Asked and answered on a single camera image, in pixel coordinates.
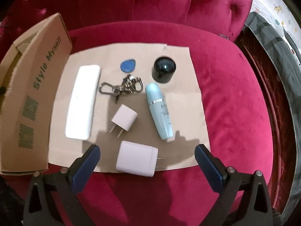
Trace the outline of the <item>large white plug charger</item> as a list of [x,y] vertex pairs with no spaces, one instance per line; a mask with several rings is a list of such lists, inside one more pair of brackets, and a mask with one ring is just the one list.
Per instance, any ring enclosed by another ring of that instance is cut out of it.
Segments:
[[123,140],[117,156],[116,170],[152,177],[155,171],[165,170],[164,167],[157,166],[157,161],[161,160],[158,152],[156,147]]

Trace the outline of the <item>small white plug charger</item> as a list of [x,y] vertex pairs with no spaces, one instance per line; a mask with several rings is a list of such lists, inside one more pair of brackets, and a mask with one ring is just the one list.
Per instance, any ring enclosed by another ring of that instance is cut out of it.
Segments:
[[128,131],[136,120],[138,113],[128,106],[121,104],[116,113],[114,114],[111,121],[114,123],[113,127],[110,129],[110,133],[113,132],[116,126],[120,127],[120,132],[117,138],[121,136],[123,131]]

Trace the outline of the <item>cardboard box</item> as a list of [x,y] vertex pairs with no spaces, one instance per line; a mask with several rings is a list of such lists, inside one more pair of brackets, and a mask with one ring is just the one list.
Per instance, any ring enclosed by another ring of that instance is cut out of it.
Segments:
[[1,61],[1,174],[47,170],[52,108],[71,50],[56,13],[19,36]]

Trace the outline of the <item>white rectangular power bank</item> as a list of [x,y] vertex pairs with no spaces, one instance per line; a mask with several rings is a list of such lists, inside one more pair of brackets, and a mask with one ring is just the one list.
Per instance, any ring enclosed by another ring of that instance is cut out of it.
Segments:
[[89,139],[100,73],[101,67],[98,65],[79,68],[68,106],[65,126],[67,138]]

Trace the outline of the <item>beige paper sheet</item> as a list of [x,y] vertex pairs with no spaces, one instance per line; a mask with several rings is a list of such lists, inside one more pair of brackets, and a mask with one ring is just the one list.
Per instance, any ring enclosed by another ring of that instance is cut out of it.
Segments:
[[[151,70],[155,60],[167,56],[176,63],[171,80],[160,84],[165,97],[173,128],[173,137],[162,140],[154,124],[144,89],[153,82]],[[71,139],[65,136],[66,118],[71,93],[78,70],[84,65],[101,67],[100,83],[121,84],[126,76],[120,69],[124,60],[135,59],[133,75],[140,77],[143,91],[123,94],[118,103],[114,97],[97,93],[93,112],[91,135],[87,140]],[[111,121],[121,104],[138,113],[131,128],[117,138],[120,127],[112,133]],[[114,43],[94,47],[70,55],[56,93],[52,111],[49,137],[49,162],[69,166],[80,157],[91,144],[100,147],[101,157],[97,172],[116,172],[116,160],[121,141],[126,140],[158,148],[158,167],[165,170],[186,168],[196,165],[194,149],[198,144],[209,146],[209,136],[204,115],[201,90],[187,47],[174,47],[154,43]]]

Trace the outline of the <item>light blue cosmetic bottle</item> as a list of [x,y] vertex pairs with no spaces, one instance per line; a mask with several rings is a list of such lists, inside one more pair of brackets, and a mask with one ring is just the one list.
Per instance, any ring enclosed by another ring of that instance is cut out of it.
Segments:
[[156,83],[150,83],[146,86],[145,92],[150,113],[160,138],[166,140],[173,137],[168,107],[159,86]]

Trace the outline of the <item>blue key fob tag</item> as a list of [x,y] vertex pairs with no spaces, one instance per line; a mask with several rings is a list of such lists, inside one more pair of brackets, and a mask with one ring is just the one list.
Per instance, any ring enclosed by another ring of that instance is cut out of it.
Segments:
[[121,62],[120,69],[124,73],[131,73],[135,70],[136,61],[135,59],[127,59]]

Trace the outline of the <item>grey plaid blanket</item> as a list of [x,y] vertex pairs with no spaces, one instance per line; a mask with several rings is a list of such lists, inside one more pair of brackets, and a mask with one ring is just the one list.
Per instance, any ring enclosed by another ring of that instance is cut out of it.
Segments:
[[249,14],[237,41],[268,108],[274,146],[271,201],[285,223],[300,202],[300,68],[285,40],[256,12]]

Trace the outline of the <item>black round jar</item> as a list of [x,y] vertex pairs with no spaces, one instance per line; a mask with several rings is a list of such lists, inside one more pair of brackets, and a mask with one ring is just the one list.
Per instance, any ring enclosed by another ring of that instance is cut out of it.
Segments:
[[176,71],[176,63],[173,59],[162,56],[155,60],[151,76],[158,83],[168,83]]

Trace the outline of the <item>red velvet tufted sofa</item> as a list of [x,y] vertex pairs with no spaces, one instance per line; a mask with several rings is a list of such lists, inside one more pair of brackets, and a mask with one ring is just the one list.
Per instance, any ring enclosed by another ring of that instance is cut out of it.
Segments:
[[[212,154],[241,173],[272,172],[273,144],[257,78],[234,44],[252,0],[1,0],[1,55],[60,13],[73,52],[113,42],[189,47]],[[198,166],[152,178],[94,173],[78,199],[96,225],[199,225],[214,205]]]

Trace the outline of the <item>metal keychain with carabiner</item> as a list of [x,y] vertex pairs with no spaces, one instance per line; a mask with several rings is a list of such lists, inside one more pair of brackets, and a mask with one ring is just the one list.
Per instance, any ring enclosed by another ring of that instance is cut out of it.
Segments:
[[104,95],[110,95],[114,97],[115,103],[123,94],[134,94],[143,91],[143,82],[140,77],[128,74],[125,76],[120,85],[112,85],[108,82],[102,82],[98,87],[98,92]]

